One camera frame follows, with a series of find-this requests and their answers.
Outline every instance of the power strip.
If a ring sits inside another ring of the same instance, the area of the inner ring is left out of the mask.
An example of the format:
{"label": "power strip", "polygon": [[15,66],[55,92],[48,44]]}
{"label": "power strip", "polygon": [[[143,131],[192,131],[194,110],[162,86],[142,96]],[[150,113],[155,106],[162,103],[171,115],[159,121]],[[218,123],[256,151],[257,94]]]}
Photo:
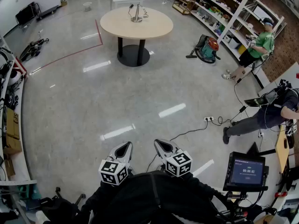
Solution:
{"label": "power strip", "polygon": [[205,122],[208,122],[208,121],[213,121],[214,120],[214,117],[211,116],[211,117],[204,117],[204,121]]}

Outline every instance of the cardboard box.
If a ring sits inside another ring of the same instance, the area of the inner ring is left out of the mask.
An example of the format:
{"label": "cardboard box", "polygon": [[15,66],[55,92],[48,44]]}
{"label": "cardboard box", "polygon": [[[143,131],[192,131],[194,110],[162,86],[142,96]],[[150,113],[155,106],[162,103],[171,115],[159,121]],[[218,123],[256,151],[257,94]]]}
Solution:
{"label": "cardboard box", "polygon": [[6,135],[6,147],[3,148],[3,153],[13,155],[19,152],[22,152],[21,142]]}
{"label": "cardboard box", "polygon": [[11,161],[11,159],[5,159],[4,164],[5,164],[5,169],[6,169],[6,173],[7,173],[8,177],[15,175],[14,166],[13,166],[13,162]]}
{"label": "cardboard box", "polygon": [[7,108],[6,132],[8,136],[20,139],[19,115],[9,108]]}

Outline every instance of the screen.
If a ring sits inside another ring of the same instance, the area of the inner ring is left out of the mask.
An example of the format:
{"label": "screen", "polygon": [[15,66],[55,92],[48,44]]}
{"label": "screen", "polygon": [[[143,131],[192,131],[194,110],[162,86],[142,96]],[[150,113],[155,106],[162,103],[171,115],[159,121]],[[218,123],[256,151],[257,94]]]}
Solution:
{"label": "screen", "polygon": [[231,182],[241,184],[261,184],[262,178],[262,162],[235,159]]}

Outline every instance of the vacuum cleaner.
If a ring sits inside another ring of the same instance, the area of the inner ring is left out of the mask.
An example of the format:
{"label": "vacuum cleaner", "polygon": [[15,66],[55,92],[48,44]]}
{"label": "vacuum cleaner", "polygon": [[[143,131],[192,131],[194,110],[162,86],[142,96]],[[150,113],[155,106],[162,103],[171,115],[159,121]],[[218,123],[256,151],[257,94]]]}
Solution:
{"label": "vacuum cleaner", "polygon": [[200,60],[212,64],[215,63],[216,61],[215,58],[221,60],[221,58],[216,55],[216,51],[218,50],[219,50],[219,45],[216,39],[207,35],[201,35],[199,42],[191,51],[190,55],[186,56],[186,58],[198,57]]}

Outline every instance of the black table base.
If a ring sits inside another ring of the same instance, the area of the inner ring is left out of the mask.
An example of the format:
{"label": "black table base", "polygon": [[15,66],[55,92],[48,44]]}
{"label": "black table base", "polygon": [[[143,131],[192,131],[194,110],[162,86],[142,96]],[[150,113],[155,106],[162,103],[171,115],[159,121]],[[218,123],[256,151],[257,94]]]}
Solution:
{"label": "black table base", "polygon": [[122,46],[122,38],[118,37],[118,53],[117,59],[120,63],[136,67],[142,66],[150,59],[149,51],[144,48],[145,40],[140,40],[138,45]]}

